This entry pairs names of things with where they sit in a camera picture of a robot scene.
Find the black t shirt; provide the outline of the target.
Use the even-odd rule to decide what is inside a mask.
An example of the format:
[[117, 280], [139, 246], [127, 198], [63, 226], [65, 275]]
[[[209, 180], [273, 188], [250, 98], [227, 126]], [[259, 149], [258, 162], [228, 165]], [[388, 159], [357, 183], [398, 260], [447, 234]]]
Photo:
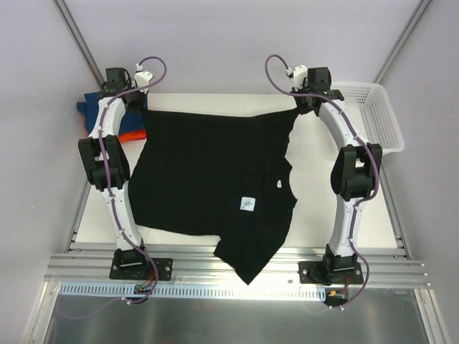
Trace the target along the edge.
[[282, 247], [296, 197], [286, 158], [296, 109], [251, 117], [146, 110], [128, 183], [137, 225], [217, 236], [214, 255], [246, 284]]

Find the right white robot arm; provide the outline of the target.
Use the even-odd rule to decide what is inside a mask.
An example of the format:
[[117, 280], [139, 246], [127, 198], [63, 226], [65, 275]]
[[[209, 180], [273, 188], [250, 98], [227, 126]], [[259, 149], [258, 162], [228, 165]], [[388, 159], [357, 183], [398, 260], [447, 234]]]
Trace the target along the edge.
[[367, 201], [379, 190], [382, 147], [371, 144], [352, 123], [344, 96], [331, 87], [326, 67], [298, 65], [290, 71], [295, 103], [302, 114], [314, 112], [328, 128], [339, 152], [331, 171], [337, 207], [333, 232], [320, 262], [307, 277], [322, 285], [350, 280], [359, 269], [356, 235]]

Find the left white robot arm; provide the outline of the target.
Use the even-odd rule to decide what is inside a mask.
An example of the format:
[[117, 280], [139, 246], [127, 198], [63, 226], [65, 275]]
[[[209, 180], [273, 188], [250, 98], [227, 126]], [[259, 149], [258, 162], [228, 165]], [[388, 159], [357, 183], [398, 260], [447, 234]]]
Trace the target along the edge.
[[145, 257], [143, 238], [133, 219], [128, 199], [131, 170], [118, 134], [126, 109], [145, 103], [148, 91], [144, 87], [153, 75], [137, 64], [132, 77], [120, 67], [108, 68], [106, 77], [95, 125], [88, 138], [79, 140], [78, 150], [88, 182], [108, 207], [115, 233], [115, 258], [133, 277], [143, 278], [150, 272], [151, 262]]

